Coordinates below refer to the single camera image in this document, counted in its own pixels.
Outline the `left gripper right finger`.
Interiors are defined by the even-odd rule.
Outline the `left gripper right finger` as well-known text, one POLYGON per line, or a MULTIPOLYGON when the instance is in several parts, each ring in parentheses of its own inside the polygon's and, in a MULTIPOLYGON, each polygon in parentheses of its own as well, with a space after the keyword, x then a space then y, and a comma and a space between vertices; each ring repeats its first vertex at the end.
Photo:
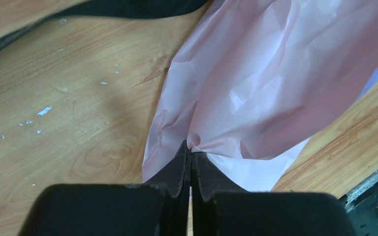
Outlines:
POLYGON ((343 205, 313 192, 248 192, 203 152, 191 155, 196 236, 353 236, 343 205))

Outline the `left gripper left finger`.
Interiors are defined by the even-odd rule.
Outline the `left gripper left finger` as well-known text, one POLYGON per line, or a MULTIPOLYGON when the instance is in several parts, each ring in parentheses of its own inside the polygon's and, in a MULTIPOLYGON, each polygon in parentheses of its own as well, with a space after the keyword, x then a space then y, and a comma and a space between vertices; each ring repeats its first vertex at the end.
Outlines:
POLYGON ((22 236, 185 236, 190 152, 143 184, 55 184, 35 200, 22 236))

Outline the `pink purple wrapping paper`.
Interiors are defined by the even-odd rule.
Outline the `pink purple wrapping paper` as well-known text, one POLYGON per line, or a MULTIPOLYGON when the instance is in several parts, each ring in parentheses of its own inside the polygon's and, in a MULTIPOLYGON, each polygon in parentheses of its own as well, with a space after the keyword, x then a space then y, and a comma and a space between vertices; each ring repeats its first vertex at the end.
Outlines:
POLYGON ((142 178, 186 141, 240 187, 269 191, 376 72, 378 0, 216 0, 169 67, 142 178))

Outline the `black printed ribbon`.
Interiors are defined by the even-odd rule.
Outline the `black printed ribbon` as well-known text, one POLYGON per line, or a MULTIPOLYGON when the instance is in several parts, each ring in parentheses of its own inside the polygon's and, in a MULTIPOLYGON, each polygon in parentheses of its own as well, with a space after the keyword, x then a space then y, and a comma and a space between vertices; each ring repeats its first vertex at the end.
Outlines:
POLYGON ((113 17, 125 19, 161 19, 192 13, 206 0, 87 0, 20 24, 0 37, 0 51, 48 20, 68 16, 113 17))

